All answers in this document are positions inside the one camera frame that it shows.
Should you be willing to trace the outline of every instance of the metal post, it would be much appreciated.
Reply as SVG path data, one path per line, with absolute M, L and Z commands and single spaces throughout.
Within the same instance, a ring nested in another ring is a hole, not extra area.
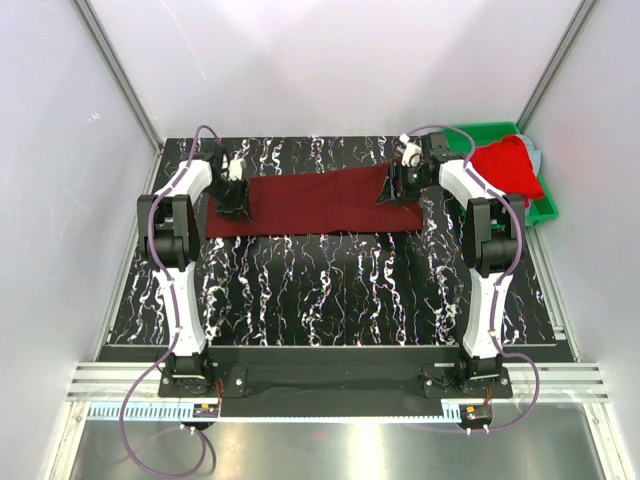
M 527 127 L 529 127 L 531 119 L 538 110 L 540 103 L 542 103 L 542 99 L 549 90 L 551 83 L 553 83 L 553 80 L 566 60 L 578 36 L 591 18 L 591 15 L 598 3 L 600 3 L 600 0 L 582 0 L 582 2 L 580 2 L 576 13 L 574 13 L 573 18 L 569 22 L 567 29 L 562 35 L 553 55 L 551 55 L 549 63 L 547 63 L 540 80 L 538 80 L 538 84 L 533 89 L 533 93 L 529 97 L 529 100 L 518 119 L 518 128 L 521 132 L 524 133 Z
M 127 78 L 127 75 L 115 54 L 115 51 L 107 38 L 107 35 L 96 16 L 95 11 L 91 7 L 89 0 L 71 0 L 71 4 L 78 12 L 78 16 L 82 20 L 82 23 L 87 28 L 89 35 L 93 39 L 93 42 L 100 53 L 100 56 L 104 60 L 107 69 L 111 73 L 113 80 L 115 81 L 120 93 L 124 97 L 127 105 L 131 109 L 136 122 L 140 126 L 142 133 L 145 135 L 153 150 L 158 153 L 164 143 L 155 127 L 151 123 L 147 112 L 145 112 L 140 99 L 136 95 L 136 92 L 131 85 L 131 82 Z

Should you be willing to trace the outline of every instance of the folded cloth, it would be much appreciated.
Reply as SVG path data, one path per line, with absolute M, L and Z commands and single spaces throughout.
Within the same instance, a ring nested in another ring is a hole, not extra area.
M 473 167 L 491 185 L 504 193 L 522 195 L 528 200 L 544 197 L 536 178 L 527 147 L 516 135 L 478 148 L 471 157 Z
M 209 198 L 205 236 L 401 232 L 422 229 L 417 203 L 377 205 L 388 164 L 327 173 L 253 177 L 249 181 L 251 221 L 216 214 Z

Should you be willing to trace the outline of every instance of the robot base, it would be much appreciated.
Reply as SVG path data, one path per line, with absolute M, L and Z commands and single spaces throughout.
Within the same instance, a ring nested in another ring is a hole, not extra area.
M 487 388 L 491 388 L 492 398 L 513 398 L 511 379 L 506 368 L 500 376 L 488 379 L 461 380 L 454 376 L 453 367 L 427 367 L 422 369 L 424 396 L 429 399 L 484 400 Z

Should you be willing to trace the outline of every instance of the cable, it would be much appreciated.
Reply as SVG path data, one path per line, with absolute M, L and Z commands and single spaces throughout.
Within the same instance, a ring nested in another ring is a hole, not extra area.
M 173 309 L 174 309 L 174 311 L 176 313 L 176 325 L 175 325 L 176 334 L 173 337 L 173 342 L 171 342 L 171 345 L 169 346 L 167 351 L 164 352 L 164 354 L 158 360 L 156 360 L 153 365 L 151 365 L 149 368 L 147 368 L 142 373 L 142 375 L 140 375 L 140 377 L 138 377 L 138 379 L 135 382 L 133 382 L 133 384 L 131 385 L 131 388 L 129 388 L 129 391 L 127 392 L 127 394 L 124 397 L 124 400 L 122 401 L 122 407 L 120 408 L 120 415 L 118 416 L 118 424 L 120 425 L 120 435 L 122 436 L 122 443 L 124 444 L 124 449 L 127 451 L 127 454 L 129 455 L 131 460 L 133 460 L 133 462 L 136 465 L 138 465 L 145 472 L 150 473 L 152 475 L 156 475 L 158 477 L 163 477 L 163 478 L 173 478 L 173 479 L 186 478 L 186 477 L 189 477 L 189 476 L 193 475 L 196 471 L 198 471 L 198 469 L 204 463 L 204 459 L 205 459 L 205 456 L 206 456 L 206 453 L 207 453 L 207 437 L 200 430 L 192 430 L 192 431 L 194 431 L 195 433 L 198 434 L 198 436 L 200 438 L 200 441 L 202 442 L 202 455 L 200 456 L 200 459 L 198 460 L 198 462 L 196 463 L 196 465 L 193 468 L 191 468 L 190 470 L 187 470 L 186 472 L 183 472 L 183 473 L 161 472 L 159 470 L 156 470 L 156 469 L 151 468 L 148 465 L 146 465 L 142 460 L 140 460 L 137 457 L 136 452 L 133 450 L 133 448 L 131 448 L 131 445 L 129 444 L 129 440 L 127 439 L 127 432 L 126 432 L 125 426 L 124 426 L 124 414 L 125 414 L 125 410 L 126 410 L 127 404 L 129 403 L 129 400 L 131 399 L 131 396 L 133 395 L 133 392 L 138 387 L 138 385 L 140 385 L 142 380 L 144 380 L 144 378 L 147 375 L 149 375 L 149 373 L 151 373 L 153 370 L 158 368 L 158 366 L 161 363 L 163 363 L 169 357 L 169 355 L 171 355 L 171 353 L 175 350 L 176 346 L 178 345 L 178 339 L 180 337 L 180 314 L 179 314 L 179 310 L 178 310 L 178 298 L 177 298 L 177 295 L 176 295 L 176 290 L 175 290 L 175 288 L 173 286 L 173 277 L 171 277 L 171 274 L 169 273 L 169 270 L 164 265 L 164 263 L 162 263 L 162 260 L 160 260 L 160 257 L 158 255 L 158 251 L 156 250 L 155 240 L 153 238 L 153 233 L 154 233 L 154 229 L 153 229 L 153 223 L 154 222 L 153 222 L 153 220 L 154 220 L 154 217 L 155 217 L 156 210 L 158 209 L 158 206 L 160 205 L 160 202 L 178 185 L 178 183 L 180 183 L 180 180 L 182 180 L 182 178 L 187 173 L 187 170 L 189 170 L 189 167 L 191 166 L 191 162 L 193 161 L 193 157 L 194 157 L 195 152 L 196 152 L 196 148 L 197 148 L 197 145 L 198 145 L 198 140 L 200 138 L 200 132 L 203 129 L 208 130 L 209 132 L 211 132 L 211 134 L 214 136 L 214 138 L 216 140 L 219 140 L 219 137 L 216 134 L 216 132 L 214 132 L 213 129 L 211 127 L 208 127 L 207 125 L 200 125 L 196 129 L 196 132 L 195 132 L 195 134 L 193 136 L 193 143 L 191 144 L 191 150 L 189 151 L 189 156 L 187 158 L 187 163 L 182 168 L 182 170 L 180 170 L 180 172 L 178 172 L 178 175 L 176 175 L 176 178 L 171 182 L 171 184 L 169 184 L 167 186 L 167 188 L 162 190 L 158 194 L 158 196 L 155 198 L 155 200 L 151 204 L 151 210 L 149 211 L 149 218 L 147 219 L 147 232 L 148 232 L 148 235 L 149 235 L 149 252 L 151 253 L 151 257 L 153 258 L 153 261 L 156 263 L 156 265 L 158 266 L 160 271 L 167 277 L 167 281 L 169 283 L 169 290 L 171 292 L 171 301 L 173 303 Z
M 527 362 L 531 366 L 531 369 L 533 370 L 533 375 L 535 377 L 535 390 L 534 390 L 534 393 L 533 393 L 533 398 L 531 399 L 531 403 L 529 404 L 529 406 L 527 407 L 525 412 L 519 418 L 517 418 L 516 420 L 514 420 L 514 421 L 512 421 L 510 423 L 507 423 L 506 425 L 501 425 L 499 427 L 494 427 L 494 428 L 491 429 L 494 432 L 501 432 L 501 431 L 508 430 L 508 429 L 510 429 L 512 427 L 515 427 L 516 425 L 519 425 L 520 423 L 522 423 L 531 414 L 531 412 L 535 408 L 536 404 L 538 403 L 538 397 L 540 395 L 540 372 L 538 371 L 538 367 L 536 366 L 535 362 L 531 359 L 531 357 L 529 357 L 528 355 L 525 355 L 524 353 L 518 353 L 518 352 L 507 353 L 507 352 L 505 352 L 504 349 L 502 348 L 502 345 L 500 345 L 500 342 L 498 341 L 498 338 L 497 338 L 498 333 L 496 333 L 496 331 L 495 331 L 496 310 L 498 308 L 498 294 L 499 294 L 499 290 L 498 289 L 500 288 L 500 285 L 502 285 L 502 281 L 507 276 L 511 275 L 514 272 L 514 270 L 518 266 L 518 263 L 520 263 L 520 259 L 522 258 L 522 249 L 523 249 L 523 244 L 524 244 L 524 241 L 523 241 L 523 238 L 522 238 L 523 237 L 522 226 L 520 225 L 520 222 L 518 221 L 518 216 L 516 215 L 516 212 L 513 210 L 513 207 L 511 207 L 509 202 L 507 202 L 500 194 L 498 194 L 498 192 L 492 190 L 490 188 L 492 185 L 490 183 L 486 182 L 482 177 L 477 175 L 473 168 L 469 168 L 469 162 L 471 161 L 471 157 L 473 157 L 473 154 L 476 151 L 476 142 L 473 140 L 471 135 L 469 135 L 464 130 L 461 130 L 461 129 L 456 128 L 456 127 L 446 126 L 446 125 L 423 125 L 421 127 L 414 128 L 409 133 L 407 133 L 407 135 L 411 137 L 411 136 L 415 135 L 416 133 L 418 133 L 418 132 L 420 132 L 422 130 L 427 130 L 427 129 L 432 129 L 432 128 L 441 128 L 441 129 L 445 129 L 445 130 L 453 130 L 454 132 L 457 132 L 457 133 L 461 134 L 462 136 L 466 137 L 467 140 L 469 140 L 469 143 L 471 144 L 471 150 L 469 151 L 467 156 L 464 158 L 463 167 L 464 167 L 465 172 L 467 172 L 469 174 L 469 176 L 483 190 L 485 190 L 489 195 L 491 195 L 492 197 L 497 199 L 502 204 L 502 206 L 507 210 L 507 212 L 509 212 L 509 216 L 511 217 L 511 220 L 512 220 L 513 224 L 516 227 L 515 231 L 516 231 L 517 244 L 516 244 L 516 254 L 513 257 L 513 262 L 511 262 L 511 265 L 509 265 L 509 268 L 507 268 L 507 270 L 502 275 L 500 275 L 500 277 L 498 278 L 498 280 L 496 280 L 496 283 L 494 284 L 494 292 L 493 292 L 493 297 L 491 299 L 489 335 L 491 335 L 491 340 L 493 341 L 493 345 L 496 347 L 496 350 L 504 358 L 519 358 L 520 360 L 524 360 L 525 362 Z

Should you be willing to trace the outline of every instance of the maroon cloth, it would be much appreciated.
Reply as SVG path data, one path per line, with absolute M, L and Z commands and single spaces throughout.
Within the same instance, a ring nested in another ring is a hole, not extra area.
M 254 177 L 249 181 L 252 221 L 216 215 L 209 198 L 207 238 L 306 233 L 403 232 L 422 229 L 417 203 L 377 205 L 388 164 L 328 173 Z

